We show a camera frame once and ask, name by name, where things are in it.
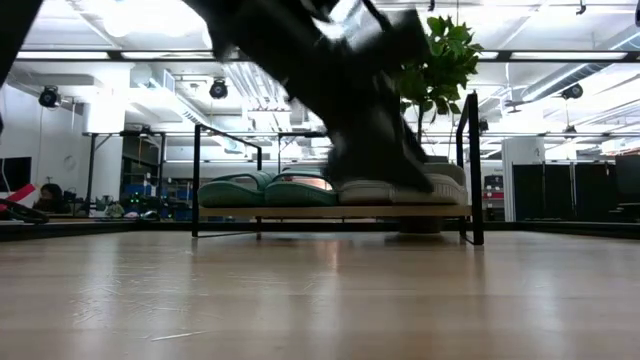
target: air vent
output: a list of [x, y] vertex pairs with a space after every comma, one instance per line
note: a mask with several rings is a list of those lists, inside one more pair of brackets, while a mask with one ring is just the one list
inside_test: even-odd
[[162, 86], [165, 89], [171, 91], [175, 94], [176, 92], [176, 79], [169, 73], [169, 71], [164, 70], [162, 74]]
[[190, 112], [190, 111], [188, 111], [188, 110], [185, 110], [184, 112], [182, 112], [182, 113], [180, 114], [180, 116], [181, 116], [183, 119], [187, 119], [187, 120], [191, 121], [191, 122], [192, 122], [192, 123], [194, 123], [194, 124], [200, 124], [200, 121], [198, 121], [198, 118], [197, 118], [195, 115], [193, 115], [193, 113], [191, 113], [191, 112]]

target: red object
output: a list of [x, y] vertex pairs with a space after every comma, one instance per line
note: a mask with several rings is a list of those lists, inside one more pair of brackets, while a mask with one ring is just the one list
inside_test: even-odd
[[[23, 187], [22, 189], [14, 192], [13, 194], [9, 195], [5, 200], [19, 202], [24, 198], [26, 198], [27, 196], [31, 195], [31, 193], [33, 193], [34, 191], [36, 191], [36, 187], [29, 184]], [[0, 211], [5, 211], [6, 209], [7, 209], [6, 206], [0, 205]]]
[[485, 191], [482, 194], [482, 198], [487, 199], [504, 199], [504, 191], [494, 192], [494, 191]]

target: metal railing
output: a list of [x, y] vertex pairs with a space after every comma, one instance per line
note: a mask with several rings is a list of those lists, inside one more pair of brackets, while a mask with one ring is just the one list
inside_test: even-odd
[[191, 206], [191, 222], [193, 237], [198, 237], [199, 231], [199, 218], [200, 218], [200, 203], [198, 201], [198, 189], [200, 188], [200, 139], [203, 132], [209, 132], [212, 136], [222, 136], [233, 141], [237, 141], [245, 146], [255, 148], [258, 152], [257, 155], [257, 170], [262, 170], [262, 148], [256, 144], [252, 144], [246, 140], [242, 140], [239, 137], [229, 135], [223, 131], [214, 129], [204, 124], [197, 124], [195, 126], [193, 134], [193, 203]]
[[471, 217], [473, 239], [467, 237], [467, 218], [458, 219], [460, 236], [474, 245], [484, 244], [484, 219], [482, 214], [482, 170], [480, 167], [480, 119], [478, 94], [467, 95], [456, 130], [456, 163], [464, 170], [464, 130], [469, 125], [469, 167], [471, 176]]

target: plant pot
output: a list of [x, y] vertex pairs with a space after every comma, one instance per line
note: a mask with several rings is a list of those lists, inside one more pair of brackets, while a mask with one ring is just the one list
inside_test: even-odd
[[400, 219], [400, 233], [402, 234], [439, 234], [442, 231], [441, 217], [421, 216]]

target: pillar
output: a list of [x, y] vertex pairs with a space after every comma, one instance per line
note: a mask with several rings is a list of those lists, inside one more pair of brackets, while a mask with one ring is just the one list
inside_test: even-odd
[[[113, 97], [100, 97], [84, 105], [85, 130], [89, 133], [112, 133], [124, 130], [125, 104]], [[100, 136], [96, 140], [91, 197], [109, 195], [120, 198], [122, 137]]]
[[502, 141], [505, 221], [515, 221], [513, 165], [540, 164], [544, 160], [542, 137], [514, 137]]

